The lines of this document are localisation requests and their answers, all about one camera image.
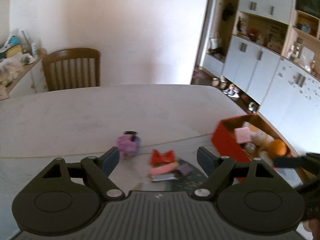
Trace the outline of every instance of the person's hand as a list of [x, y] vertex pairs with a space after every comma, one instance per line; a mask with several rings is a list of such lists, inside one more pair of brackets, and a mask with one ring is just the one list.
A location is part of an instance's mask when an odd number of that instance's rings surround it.
[[312, 232], [313, 240], [320, 240], [320, 221], [318, 219], [310, 220], [309, 228]]

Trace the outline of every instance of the red toy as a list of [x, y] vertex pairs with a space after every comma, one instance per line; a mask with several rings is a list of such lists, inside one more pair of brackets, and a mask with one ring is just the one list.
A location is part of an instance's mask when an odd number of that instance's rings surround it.
[[158, 150], [153, 149], [150, 157], [150, 165], [156, 165], [156, 164], [167, 164], [167, 163], [174, 163], [175, 162], [175, 155], [174, 151], [168, 151], [164, 154], [160, 154]]

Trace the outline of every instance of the wooden chair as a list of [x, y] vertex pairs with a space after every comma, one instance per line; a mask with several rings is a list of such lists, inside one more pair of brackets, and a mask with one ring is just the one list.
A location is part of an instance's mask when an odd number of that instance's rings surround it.
[[90, 48], [63, 49], [42, 59], [48, 90], [100, 86], [100, 52]]

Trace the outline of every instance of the white logo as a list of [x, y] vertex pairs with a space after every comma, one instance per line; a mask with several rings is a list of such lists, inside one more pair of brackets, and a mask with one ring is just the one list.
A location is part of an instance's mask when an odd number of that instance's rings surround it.
[[156, 197], [157, 199], [159, 199], [159, 198], [162, 198], [163, 195], [162, 195], [162, 194], [158, 194], [158, 195], [155, 195], [155, 197]]

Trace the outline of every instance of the purple toy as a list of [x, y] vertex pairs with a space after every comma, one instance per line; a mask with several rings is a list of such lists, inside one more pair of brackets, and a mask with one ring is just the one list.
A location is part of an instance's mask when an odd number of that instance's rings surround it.
[[121, 158], [127, 159], [138, 153], [140, 138], [137, 134], [137, 132], [128, 131], [124, 132], [124, 135], [121, 135], [117, 139], [117, 147], [119, 148]]

